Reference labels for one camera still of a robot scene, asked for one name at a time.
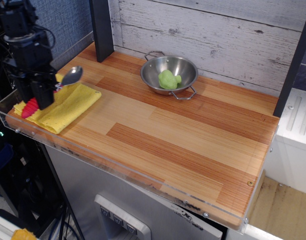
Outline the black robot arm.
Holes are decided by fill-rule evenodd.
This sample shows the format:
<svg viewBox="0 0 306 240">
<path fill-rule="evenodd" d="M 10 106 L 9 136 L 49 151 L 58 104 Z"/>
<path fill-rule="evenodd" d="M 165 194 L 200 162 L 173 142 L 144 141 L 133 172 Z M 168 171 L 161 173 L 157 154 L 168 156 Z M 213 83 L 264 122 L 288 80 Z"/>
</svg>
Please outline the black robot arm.
<svg viewBox="0 0 306 240">
<path fill-rule="evenodd" d="M 51 66 L 53 56 L 48 29 L 36 24 L 36 9 L 28 0 L 0 0 L 0 28 L 10 47 L 10 57 L 3 61 L 8 77 L 14 80 L 22 99 L 36 99 L 44 110 L 54 102 L 57 70 Z"/>
</svg>

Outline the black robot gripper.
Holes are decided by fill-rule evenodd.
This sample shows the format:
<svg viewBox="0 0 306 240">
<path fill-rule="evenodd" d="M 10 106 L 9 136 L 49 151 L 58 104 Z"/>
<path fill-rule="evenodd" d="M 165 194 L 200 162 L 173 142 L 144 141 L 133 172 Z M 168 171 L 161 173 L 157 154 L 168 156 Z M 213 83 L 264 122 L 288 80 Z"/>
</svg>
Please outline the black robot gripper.
<svg viewBox="0 0 306 240">
<path fill-rule="evenodd" d="M 51 66 L 53 56 L 46 31 L 7 32 L 4 40 L 12 52 L 6 62 L 17 90 L 27 103 L 36 98 L 39 109 L 44 110 L 54 102 L 56 70 Z"/>
</svg>

